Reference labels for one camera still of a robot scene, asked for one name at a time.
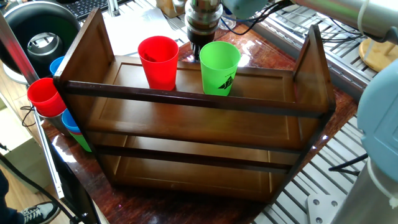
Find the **wooden table surface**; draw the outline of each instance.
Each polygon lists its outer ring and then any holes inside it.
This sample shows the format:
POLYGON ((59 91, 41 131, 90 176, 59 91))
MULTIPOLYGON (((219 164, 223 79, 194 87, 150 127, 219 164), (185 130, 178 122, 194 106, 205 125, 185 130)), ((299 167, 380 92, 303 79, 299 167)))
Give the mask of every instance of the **wooden table surface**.
MULTIPOLYGON (((242 32, 247 27, 238 25, 235 29, 242 32)), ((244 36, 218 31, 216 39, 237 46, 242 54, 239 66, 286 70, 294 68, 295 60, 292 57, 254 31, 244 36)), ((193 61, 189 43, 180 47, 179 59, 193 61)), ((335 95, 336 113, 321 135, 328 137, 318 140, 302 166, 308 163, 356 112, 357 104, 351 97, 337 88, 335 95)), ((247 200, 168 190, 112 188, 94 155, 85 152, 74 139, 62 136, 48 122, 42 126, 56 150, 110 223, 250 223, 266 206, 247 200)))

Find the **black logo on cup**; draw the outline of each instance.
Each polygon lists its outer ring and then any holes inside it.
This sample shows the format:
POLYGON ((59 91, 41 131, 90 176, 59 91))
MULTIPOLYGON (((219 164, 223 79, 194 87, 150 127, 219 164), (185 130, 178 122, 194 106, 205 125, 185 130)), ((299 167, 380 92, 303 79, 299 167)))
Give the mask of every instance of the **black logo on cup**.
POLYGON ((232 85, 233 81, 234 79, 232 77, 229 77, 228 80, 218 88, 226 90, 230 85, 232 85))

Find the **green cup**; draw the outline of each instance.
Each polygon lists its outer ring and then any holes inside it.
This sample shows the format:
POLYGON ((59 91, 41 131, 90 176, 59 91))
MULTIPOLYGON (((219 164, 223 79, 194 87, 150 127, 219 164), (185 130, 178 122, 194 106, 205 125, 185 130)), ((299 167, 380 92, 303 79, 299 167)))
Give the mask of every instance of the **green cup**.
POLYGON ((73 134, 71 132, 69 132, 69 133, 72 137, 74 137, 76 139, 76 141, 83 147, 84 150, 86 150, 87 152, 91 152, 91 149, 90 149, 90 147, 88 147, 86 139, 83 137, 83 135, 81 135, 81 134, 77 135, 77 134, 73 134))
POLYGON ((227 96, 241 59, 239 50, 230 43, 214 41, 200 50, 199 58, 203 91, 227 96))

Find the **sneaker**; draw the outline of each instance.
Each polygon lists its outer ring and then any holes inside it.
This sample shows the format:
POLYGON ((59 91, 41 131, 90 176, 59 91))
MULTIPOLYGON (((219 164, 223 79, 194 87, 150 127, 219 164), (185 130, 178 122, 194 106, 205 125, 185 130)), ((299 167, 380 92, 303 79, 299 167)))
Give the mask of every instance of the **sneaker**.
POLYGON ((46 224, 60 213, 60 208, 53 202, 44 202, 25 208, 21 213, 24 216, 24 224, 46 224))

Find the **white shoelace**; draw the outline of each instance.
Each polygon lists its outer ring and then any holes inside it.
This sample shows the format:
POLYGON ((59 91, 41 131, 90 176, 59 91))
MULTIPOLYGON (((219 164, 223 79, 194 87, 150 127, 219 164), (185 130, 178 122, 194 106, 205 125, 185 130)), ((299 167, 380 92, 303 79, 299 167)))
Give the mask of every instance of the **white shoelace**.
POLYGON ((42 213, 40 212, 40 209, 36 209, 34 212, 32 212, 28 215, 25 215, 24 222, 27 223, 27 222, 33 220, 34 218, 41 216, 41 214, 42 213))

